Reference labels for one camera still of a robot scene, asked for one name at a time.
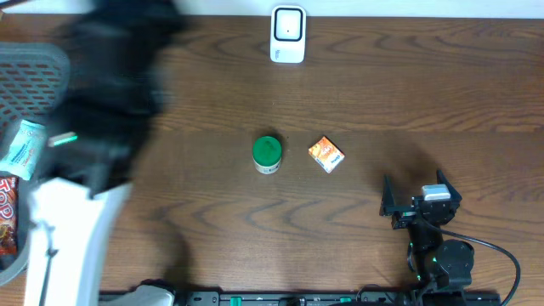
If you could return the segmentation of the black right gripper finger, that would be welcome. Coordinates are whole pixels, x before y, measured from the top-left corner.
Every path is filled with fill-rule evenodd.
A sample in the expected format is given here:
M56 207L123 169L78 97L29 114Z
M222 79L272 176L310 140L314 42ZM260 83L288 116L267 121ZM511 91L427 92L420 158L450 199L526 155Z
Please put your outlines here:
M437 176L437 182L439 184L444 184L446 186L447 190L450 193L450 198L453 201L462 200L462 196L460 195L460 193L453 187L453 185L449 182L449 180L446 178L446 176L440 169L436 171L436 176Z
M396 204L390 179L388 175L385 175L383 177L383 191L379 215L382 217L391 216L394 214L395 207Z

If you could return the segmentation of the small orange box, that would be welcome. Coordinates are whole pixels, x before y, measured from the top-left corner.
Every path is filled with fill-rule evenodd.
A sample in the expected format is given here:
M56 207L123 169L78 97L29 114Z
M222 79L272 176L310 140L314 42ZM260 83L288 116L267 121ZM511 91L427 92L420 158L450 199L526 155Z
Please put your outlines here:
M309 155L327 173L331 173L345 158L345 155L326 136L309 147Z

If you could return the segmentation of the green lid jar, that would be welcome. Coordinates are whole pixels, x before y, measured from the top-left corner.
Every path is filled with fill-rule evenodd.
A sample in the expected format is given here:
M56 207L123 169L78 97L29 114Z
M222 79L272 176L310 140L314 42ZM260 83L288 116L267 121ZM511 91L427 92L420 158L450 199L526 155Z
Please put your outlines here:
M282 147L278 139L272 136L258 138L252 147L252 159L255 168L261 174L275 173L281 166Z

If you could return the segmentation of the teal wet wipes pack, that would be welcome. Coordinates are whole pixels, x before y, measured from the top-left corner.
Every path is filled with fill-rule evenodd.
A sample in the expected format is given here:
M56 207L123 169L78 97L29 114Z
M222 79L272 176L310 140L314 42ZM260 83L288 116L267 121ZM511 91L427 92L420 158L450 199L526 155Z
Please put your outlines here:
M45 127L22 120L7 153L1 159L1 171L29 181L46 142Z

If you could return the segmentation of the red chocolate bar wrapper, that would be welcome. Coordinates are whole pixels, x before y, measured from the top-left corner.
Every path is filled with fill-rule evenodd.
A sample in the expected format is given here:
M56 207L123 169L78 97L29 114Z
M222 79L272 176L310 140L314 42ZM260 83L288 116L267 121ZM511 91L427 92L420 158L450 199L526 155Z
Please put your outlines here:
M1 255L17 254L18 183L16 176L1 177Z

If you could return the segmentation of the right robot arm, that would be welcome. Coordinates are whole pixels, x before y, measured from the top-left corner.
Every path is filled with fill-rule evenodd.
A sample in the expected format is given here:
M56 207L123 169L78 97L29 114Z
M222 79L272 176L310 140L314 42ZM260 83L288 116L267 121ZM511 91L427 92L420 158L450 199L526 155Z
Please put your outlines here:
M379 215L390 217L394 230L408 230L407 262L418 282L399 292L395 305L464 305L463 289L472 283L474 249L465 241L445 240L441 227L448 224L460 206L462 196L445 175L436 173L437 183L422 187L410 205L395 201L388 177L383 180Z

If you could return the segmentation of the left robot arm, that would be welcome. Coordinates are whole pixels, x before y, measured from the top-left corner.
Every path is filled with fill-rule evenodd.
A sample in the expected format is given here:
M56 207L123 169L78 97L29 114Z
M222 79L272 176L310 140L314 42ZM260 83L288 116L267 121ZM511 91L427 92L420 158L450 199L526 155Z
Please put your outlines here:
M173 1L97 1L67 35L78 75L45 123L28 195L27 305L97 305L133 165L164 105L156 60L187 26Z

